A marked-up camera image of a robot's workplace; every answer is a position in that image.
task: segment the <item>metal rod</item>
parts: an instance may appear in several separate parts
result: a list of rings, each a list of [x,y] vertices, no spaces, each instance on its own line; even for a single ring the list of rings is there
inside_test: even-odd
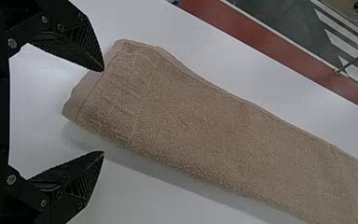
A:
[[[352,64],[356,63],[357,61],[358,61],[358,56],[355,59],[353,59],[350,63],[347,63],[344,66],[342,66],[341,68],[339,68],[338,70],[336,70],[336,73],[339,74],[340,72],[344,71],[347,67],[351,66]]]

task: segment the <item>table surface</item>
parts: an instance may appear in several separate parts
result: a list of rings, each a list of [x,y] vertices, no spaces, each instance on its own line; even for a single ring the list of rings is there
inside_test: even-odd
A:
[[[358,106],[163,0],[74,0],[103,52],[120,38],[158,45],[215,85],[358,158]],[[61,115],[85,68],[29,45],[10,59],[9,163],[24,177],[92,150],[106,160],[70,223],[303,223],[114,148]]]

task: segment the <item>rolled towel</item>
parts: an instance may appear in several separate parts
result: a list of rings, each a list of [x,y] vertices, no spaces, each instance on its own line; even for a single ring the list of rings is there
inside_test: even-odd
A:
[[[118,40],[62,113],[154,161],[309,224],[358,223],[358,160],[198,76],[159,47]]]

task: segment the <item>white table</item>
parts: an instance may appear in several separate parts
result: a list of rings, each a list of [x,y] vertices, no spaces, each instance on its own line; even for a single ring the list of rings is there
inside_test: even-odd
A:
[[[119,38],[159,45],[212,83],[358,158],[358,106],[163,0],[74,0],[103,52]],[[87,70],[31,46],[10,59],[10,164],[30,177],[92,150],[106,160],[71,223],[302,223],[113,148],[61,115]]]

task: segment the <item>terry cloth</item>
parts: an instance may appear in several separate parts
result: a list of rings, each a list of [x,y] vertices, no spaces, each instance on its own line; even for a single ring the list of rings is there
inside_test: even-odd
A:
[[[358,223],[358,160],[198,76],[166,50],[119,40],[62,113],[154,161],[309,224]]]

